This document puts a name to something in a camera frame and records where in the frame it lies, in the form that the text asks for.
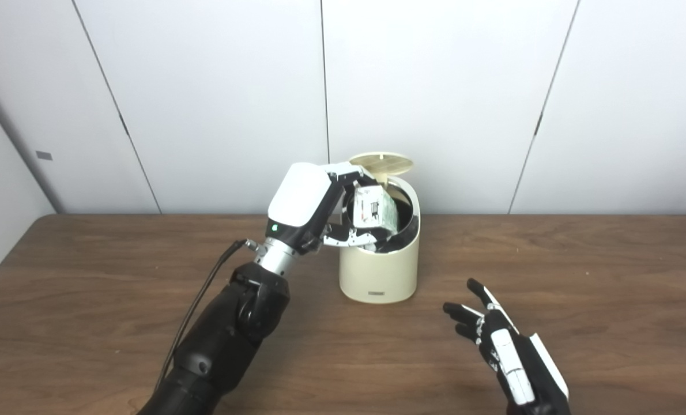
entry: open robotic hand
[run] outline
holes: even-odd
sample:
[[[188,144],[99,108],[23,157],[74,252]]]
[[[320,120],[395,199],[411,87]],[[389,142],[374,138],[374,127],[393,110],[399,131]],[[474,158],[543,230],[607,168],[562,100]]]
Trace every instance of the open robotic hand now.
[[[485,314],[463,304],[445,303],[456,333],[473,341],[496,371],[507,396],[507,415],[570,415],[569,390],[538,334],[525,337],[489,290],[470,278],[467,287],[486,307]]]
[[[263,245],[236,241],[217,261],[161,370],[159,383],[138,415],[209,415],[222,396],[240,382],[261,346],[276,329],[289,303],[283,276],[293,261],[322,244],[351,247],[387,240],[384,229],[354,229],[327,223],[338,200],[377,181],[351,163],[293,164],[269,205]],[[182,339],[184,327],[222,263],[243,246],[256,252],[253,262],[233,271],[227,286],[203,310]],[[169,363],[174,367],[166,375]]]

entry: white robotic hand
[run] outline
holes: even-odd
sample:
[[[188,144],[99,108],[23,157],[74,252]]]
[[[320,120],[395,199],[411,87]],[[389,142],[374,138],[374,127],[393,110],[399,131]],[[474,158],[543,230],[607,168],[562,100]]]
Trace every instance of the white robotic hand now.
[[[499,302],[480,282],[467,287],[482,300],[485,314],[463,304],[445,303],[456,333],[473,341],[496,371],[507,396],[507,415],[570,415],[569,391],[538,334],[522,336]]]

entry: trash can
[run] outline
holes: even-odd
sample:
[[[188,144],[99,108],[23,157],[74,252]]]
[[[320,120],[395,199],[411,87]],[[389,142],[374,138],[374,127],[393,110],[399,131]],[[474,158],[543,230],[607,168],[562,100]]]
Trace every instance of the trash can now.
[[[393,198],[398,211],[398,232],[375,250],[341,249],[340,287],[350,299],[371,304],[406,300],[417,289],[420,251],[420,203],[414,189],[397,175],[412,168],[409,158],[395,153],[364,153],[351,158],[372,173]],[[343,201],[341,221],[350,223],[353,197]]]

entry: open lid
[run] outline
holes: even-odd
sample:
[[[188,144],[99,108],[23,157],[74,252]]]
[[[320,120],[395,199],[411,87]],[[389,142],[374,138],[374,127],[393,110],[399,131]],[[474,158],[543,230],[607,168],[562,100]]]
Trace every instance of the open lid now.
[[[398,153],[372,152],[351,157],[353,165],[359,165],[372,173],[377,182],[387,184],[388,176],[407,173],[412,168],[412,160]]]

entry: cable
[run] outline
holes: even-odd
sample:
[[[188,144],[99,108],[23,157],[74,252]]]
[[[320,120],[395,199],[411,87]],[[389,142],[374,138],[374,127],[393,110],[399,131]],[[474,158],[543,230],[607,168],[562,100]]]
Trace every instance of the cable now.
[[[204,296],[204,293],[207,291],[207,288],[209,288],[209,285],[212,284],[212,280],[214,280],[214,276],[217,275],[217,271],[219,271],[223,263],[225,263],[225,261],[227,261],[228,258],[230,258],[230,256],[235,253],[235,251],[243,247],[243,245],[245,245],[247,241],[248,239],[239,239],[233,242],[233,245],[230,245],[228,249],[225,250],[225,252],[223,252],[223,254],[220,255],[219,258],[217,258],[216,264],[209,272],[207,279],[205,280],[204,284],[202,284],[202,287],[197,293],[195,299],[192,301],[190,309],[187,310],[187,315],[184,316],[184,320],[182,320],[182,323],[179,324],[179,330],[177,330],[176,336],[174,336],[174,342],[172,342],[171,347],[169,348],[169,354],[166,356],[166,360],[164,360],[164,365],[161,366],[159,380],[156,382],[156,388],[154,388],[153,391],[158,390],[161,381],[164,380],[164,378],[166,378],[166,373],[167,371],[169,371],[169,364],[171,363],[171,359],[172,357],[174,357],[174,352],[176,352],[176,348],[179,346],[179,342],[182,341],[182,336],[184,336],[184,331],[187,329],[187,325],[190,323],[192,314],[195,312],[195,309],[197,309],[197,305],[200,304],[200,300],[202,300],[202,297]]]

